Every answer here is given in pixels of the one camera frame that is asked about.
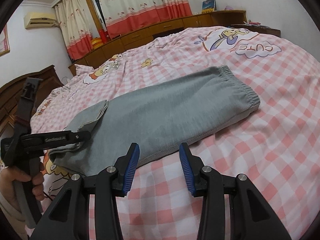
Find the grey sweatpants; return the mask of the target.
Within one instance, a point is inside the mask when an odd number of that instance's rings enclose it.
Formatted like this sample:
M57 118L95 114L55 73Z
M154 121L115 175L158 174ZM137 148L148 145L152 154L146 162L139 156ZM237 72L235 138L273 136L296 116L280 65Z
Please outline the grey sweatpants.
M141 88L78 113L67 129L89 131L91 139L49 151L49 159L69 172L98 174L125 155L132 143L142 166L176 152L242 119L260 99L227 66L209 67Z

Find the dark wooden wardrobe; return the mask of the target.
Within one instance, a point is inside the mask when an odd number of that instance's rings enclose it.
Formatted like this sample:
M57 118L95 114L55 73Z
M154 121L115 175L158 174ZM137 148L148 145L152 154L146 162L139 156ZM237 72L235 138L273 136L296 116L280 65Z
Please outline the dark wooden wardrobe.
M42 82L37 90L33 113L35 113L39 105L51 93L52 90L63 86L53 65L50 65L39 72L33 72L17 77L2 86L0 100L1 139L11 137L14 133L14 121L17 111L17 104L22 94L23 85L26 79L29 77L42 79Z

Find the pink checkered bed quilt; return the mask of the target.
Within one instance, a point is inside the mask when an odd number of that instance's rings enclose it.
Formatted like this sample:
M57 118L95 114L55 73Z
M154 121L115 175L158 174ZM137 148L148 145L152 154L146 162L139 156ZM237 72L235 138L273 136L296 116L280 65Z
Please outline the pink checkered bed quilt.
M259 111L190 149L222 174L246 174L292 239L302 237L319 212L319 62L312 55L284 38L207 27L107 59L118 68L106 74L79 63L87 67L41 103L32 131L60 131L101 100L228 66L259 95ZM178 153L139 168L117 203L124 239L196 239L202 199L188 192Z

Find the yellow red box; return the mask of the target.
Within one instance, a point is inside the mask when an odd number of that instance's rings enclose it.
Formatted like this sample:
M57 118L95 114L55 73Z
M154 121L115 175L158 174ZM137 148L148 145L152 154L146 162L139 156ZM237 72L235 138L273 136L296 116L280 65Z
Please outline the yellow red box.
M92 44L92 47L93 47L94 50L98 49L98 48L100 48L101 46L104 45L104 43L103 43L103 41L102 41L102 39L100 37L93 38L91 40L91 44Z

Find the red and cream curtain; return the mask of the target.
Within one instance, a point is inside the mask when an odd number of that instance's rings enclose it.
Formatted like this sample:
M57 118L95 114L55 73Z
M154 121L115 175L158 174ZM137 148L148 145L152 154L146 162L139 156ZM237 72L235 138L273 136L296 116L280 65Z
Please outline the red and cream curtain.
M188 0L98 0L110 38L154 23L192 15ZM93 50L93 34L81 0L61 0L54 7L67 53L77 60Z

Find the dark bedside table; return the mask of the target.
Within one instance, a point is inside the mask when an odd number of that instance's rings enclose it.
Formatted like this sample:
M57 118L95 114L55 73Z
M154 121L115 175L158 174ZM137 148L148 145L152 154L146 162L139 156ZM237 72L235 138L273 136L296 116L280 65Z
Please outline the dark bedside table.
M270 27L264 27L261 25L247 25L247 24L231 24L232 28L244 28L260 34L268 34L276 37L281 37L281 31Z

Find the wooden window-side cabinet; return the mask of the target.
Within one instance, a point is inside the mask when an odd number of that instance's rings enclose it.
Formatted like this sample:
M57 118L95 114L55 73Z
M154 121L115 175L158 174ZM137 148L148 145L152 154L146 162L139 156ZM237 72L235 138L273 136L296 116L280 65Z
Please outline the wooden window-side cabinet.
M143 46L158 37L178 33L187 28L230 27L234 24L243 24L246 21L245 10L220 10L159 22L112 39L75 61L69 66L69 70L75 76L77 64L98 68L115 54Z

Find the blue book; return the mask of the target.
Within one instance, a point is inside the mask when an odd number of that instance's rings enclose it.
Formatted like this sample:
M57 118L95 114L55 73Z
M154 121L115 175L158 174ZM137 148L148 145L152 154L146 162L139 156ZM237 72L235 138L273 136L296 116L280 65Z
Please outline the blue book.
M216 0L205 0L202 2L202 14L214 11L216 11Z

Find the framed wall picture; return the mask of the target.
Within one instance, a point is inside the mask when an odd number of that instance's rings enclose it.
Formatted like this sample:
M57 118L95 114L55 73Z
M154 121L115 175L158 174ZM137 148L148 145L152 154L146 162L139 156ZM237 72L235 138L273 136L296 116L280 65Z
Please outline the framed wall picture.
M0 35L0 56L10 52L7 26L5 26Z

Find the wall air conditioner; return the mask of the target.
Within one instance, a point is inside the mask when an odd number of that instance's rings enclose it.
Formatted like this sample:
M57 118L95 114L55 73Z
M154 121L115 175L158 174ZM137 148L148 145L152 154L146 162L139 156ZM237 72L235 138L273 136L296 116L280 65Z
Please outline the wall air conditioner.
M28 12L24 17L25 29L58 27L55 14Z

